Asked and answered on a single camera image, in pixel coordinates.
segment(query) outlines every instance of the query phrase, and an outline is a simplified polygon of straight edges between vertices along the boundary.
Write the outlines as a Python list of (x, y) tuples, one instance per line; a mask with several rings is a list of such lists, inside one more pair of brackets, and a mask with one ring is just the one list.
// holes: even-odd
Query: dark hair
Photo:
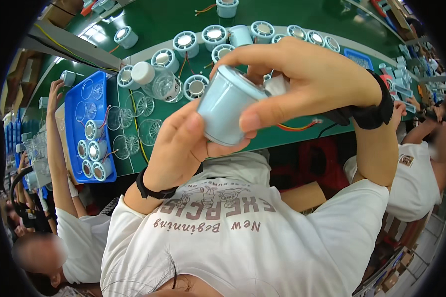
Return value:
[(29, 271), (25, 271), (28, 276), (28, 279), (33, 284), (35, 289), (45, 296), (53, 296), (58, 294), (60, 289), (68, 286), (78, 290), (87, 290), (91, 288), (95, 288), (99, 286), (99, 283), (91, 283), (91, 284), (70, 284), (68, 282), (60, 283), (56, 288), (51, 285), (51, 280), (48, 275), (43, 273), (33, 273)]

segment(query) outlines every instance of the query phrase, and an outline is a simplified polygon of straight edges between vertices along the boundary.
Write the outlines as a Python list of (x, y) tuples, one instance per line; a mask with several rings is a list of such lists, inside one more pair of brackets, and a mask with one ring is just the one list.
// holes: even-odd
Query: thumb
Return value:
[(203, 137), (203, 118), (194, 112), (189, 115), (173, 136), (172, 145), (178, 150), (190, 151)]

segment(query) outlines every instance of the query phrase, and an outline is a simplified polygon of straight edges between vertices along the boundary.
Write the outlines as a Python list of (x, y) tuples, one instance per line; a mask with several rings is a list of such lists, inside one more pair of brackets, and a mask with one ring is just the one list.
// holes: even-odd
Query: transparent plastic cup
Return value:
[(112, 106), (107, 112), (107, 128), (115, 131), (122, 126), (122, 113), (119, 106)]
[(91, 79), (87, 79), (84, 83), (83, 83), (83, 87), (81, 88), (81, 97), (84, 100), (89, 99), (89, 97), (91, 97), (91, 95), (93, 94), (93, 90), (94, 90), (94, 83), (93, 80)]
[(79, 102), (76, 105), (75, 117), (78, 122), (93, 120), (97, 114), (96, 104), (93, 102)]
[(162, 125), (161, 120), (146, 119), (139, 125), (137, 134), (144, 146), (153, 146)]
[(132, 92), (125, 100), (123, 108), (131, 110), (132, 117), (150, 116), (154, 111), (154, 100), (142, 92)]

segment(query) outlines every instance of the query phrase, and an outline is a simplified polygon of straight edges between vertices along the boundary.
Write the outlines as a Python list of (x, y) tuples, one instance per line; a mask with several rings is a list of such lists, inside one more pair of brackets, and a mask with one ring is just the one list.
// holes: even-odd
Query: plastic part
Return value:
[(84, 134), (86, 136), (86, 139), (95, 140), (97, 138), (100, 138), (102, 130), (104, 129), (104, 126), (102, 124), (103, 121), (87, 121), (84, 125)]
[(216, 0), (216, 13), (223, 19), (233, 18), (239, 3), (239, 0)]
[(130, 26), (119, 29), (114, 35), (114, 42), (126, 50), (136, 45), (137, 41), (139, 41), (139, 37)]
[(87, 80), (84, 81), (83, 87), (81, 88), (81, 97), (84, 100), (89, 99), (89, 97), (91, 97), (93, 93), (93, 89), (94, 89), (93, 80), (88, 78)]
[(155, 69), (147, 62), (138, 62), (132, 68), (131, 77), (140, 85), (146, 85), (155, 77)]
[(139, 83), (132, 79), (132, 68), (134, 66), (127, 65), (122, 67), (117, 74), (117, 85), (126, 89), (137, 90), (141, 87)]
[(92, 165), (92, 170), (95, 179), (98, 181), (105, 181), (106, 178), (112, 173), (111, 160), (106, 158), (103, 163), (99, 161), (94, 162)]
[(99, 6), (104, 8), (106, 11), (112, 9), (114, 5), (115, 1), (113, 0), (101, 0), (101, 2), (99, 3)]
[(139, 125), (137, 134), (144, 146), (153, 146), (162, 125), (161, 120), (146, 119)]
[(107, 128), (111, 131), (119, 129), (122, 125), (122, 113), (119, 106), (112, 106), (107, 112)]
[(74, 81), (76, 80), (76, 73), (65, 70), (61, 73), (59, 78), (65, 82), (65, 86), (73, 86)]
[(200, 98), (210, 81), (201, 74), (195, 74), (184, 82), (184, 96), (190, 101)]
[(203, 29), (202, 39), (205, 43), (206, 49), (212, 51), (215, 46), (226, 43), (228, 33), (225, 27), (220, 25), (210, 25)]
[(250, 29), (244, 25), (231, 27), (229, 28), (228, 33), (230, 43), (235, 48), (253, 44), (253, 38), (251, 38)]
[(91, 6), (91, 10), (92, 10), (94, 13), (97, 13), (97, 14), (101, 14), (101, 13), (103, 13), (103, 12), (105, 11), (105, 9), (104, 9), (104, 7), (100, 6), (100, 4), (101, 4), (101, 0), (97, 0), (97, 1), (93, 4), (93, 6)]
[(48, 97), (40, 97), (40, 100), (38, 101), (38, 108), (46, 109), (47, 107), (48, 107)]
[(180, 63), (178, 62), (175, 53), (171, 49), (161, 49), (156, 51), (150, 60), (150, 64), (152, 66), (163, 66), (173, 73), (177, 73), (178, 69), (180, 68)]
[(181, 57), (193, 58), (198, 55), (200, 47), (198, 47), (196, 34), (192, 31), (183, 31), (173, 38), (173, 48)]
[(213, 63), (217, 63), (224, 55), (228, 54), (232, 50), (234, 50), (235, 47), (231, 44), (220, 44), (215, 46), (215, 48), (212, 50), (212, 61)]
[(273, 36), (273, 38), (271, 39), (271, 43), (278, 43), (281, 40), (281, 38), (283, 38), (285, 36), (286, 36), (286, 34), (281, 34), (281, 33), (275, 34)]
[(241, 112), (267, 98), (237, 69), (221, 65), (205, 90), (197, 112), (205, 121), (205, 137), (223, 146), (234, 146), (243, 138), (239, 127)]
[(328, 48), (330, 50), (333, 50), (336, 53), (340, 52), (340, 45), (337, 42), (337, 40), (335, 40), (335, 38), (330, 37), (330, 36), (326, 36), (324, 41), (325, 41), (325, 47), (326, 48)]
[(307, 40), (312, 44), (320, 45), (321, 47), (325, 47), (325, 41), (322, 37), (321, 33), (311, 30), (307, 32)]
[(255, 21), (251, 24), (251, 37), (255, 43), (271, 43), (274, 37), (274, 27), (267, 21)]
[(300, 40), (307, 41), (307, 33), (301, 26), (289, 25), (287, 26), (286, 33), (289, 36), (294, 36)]
[(87, 178), (94, 178), (92, 166), (93, 164), (89, 160), (83, 160), (81, 164), (81, 170)]

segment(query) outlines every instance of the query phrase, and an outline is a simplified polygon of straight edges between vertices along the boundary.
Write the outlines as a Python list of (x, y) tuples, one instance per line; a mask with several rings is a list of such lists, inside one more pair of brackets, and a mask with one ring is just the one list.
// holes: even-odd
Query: black wrist strap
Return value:
[(382, 97), (378, 106), (372, 105), (365, 108), (350, 106), (350, 111), (360, 128), (372, 130), (380, 127), (383, 123), (388, 124), (393, 114), (393, 100), (385, 82), (375, 72), (367, 71), (377, 80), (380, 85)]

